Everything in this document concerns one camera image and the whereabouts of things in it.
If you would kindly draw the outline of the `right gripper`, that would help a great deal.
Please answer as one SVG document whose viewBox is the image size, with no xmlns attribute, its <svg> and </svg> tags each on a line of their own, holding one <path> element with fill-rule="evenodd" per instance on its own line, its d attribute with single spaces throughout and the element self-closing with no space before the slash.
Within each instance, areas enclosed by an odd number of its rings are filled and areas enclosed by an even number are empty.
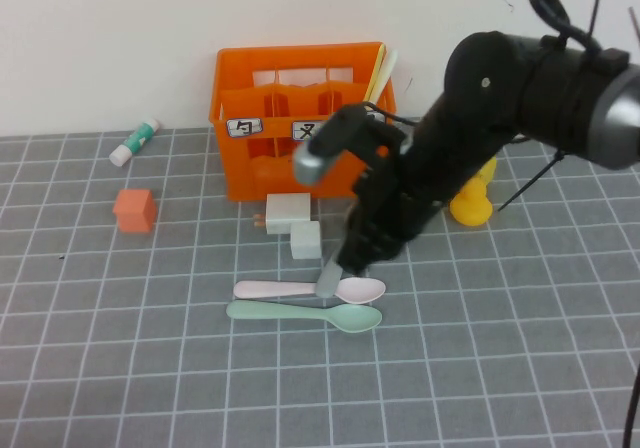
<svg viewBox="0 0 640 448">
<path fill-rule="evenodd" d="M 396 258 L 439 210 L 427 179 L 440 134 L 432 116 L 420 119 L 410 135 L 369 116 L 358 123 L 348 150 L 366 169 L 354 184 L 357 203 L 335 256 L 344 271 L 357 275 Z"/>
</svg>

